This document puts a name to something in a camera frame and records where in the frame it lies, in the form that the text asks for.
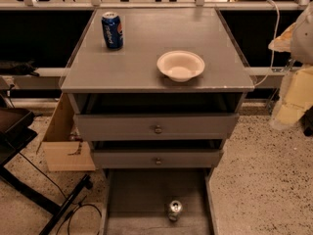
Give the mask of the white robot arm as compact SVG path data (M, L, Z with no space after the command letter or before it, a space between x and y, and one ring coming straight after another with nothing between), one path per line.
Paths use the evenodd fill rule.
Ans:
M293 60L302 63L283 78L280 99L271 115L270 125L284 130L295 125L313 107L313 2L268 48L289 52Z

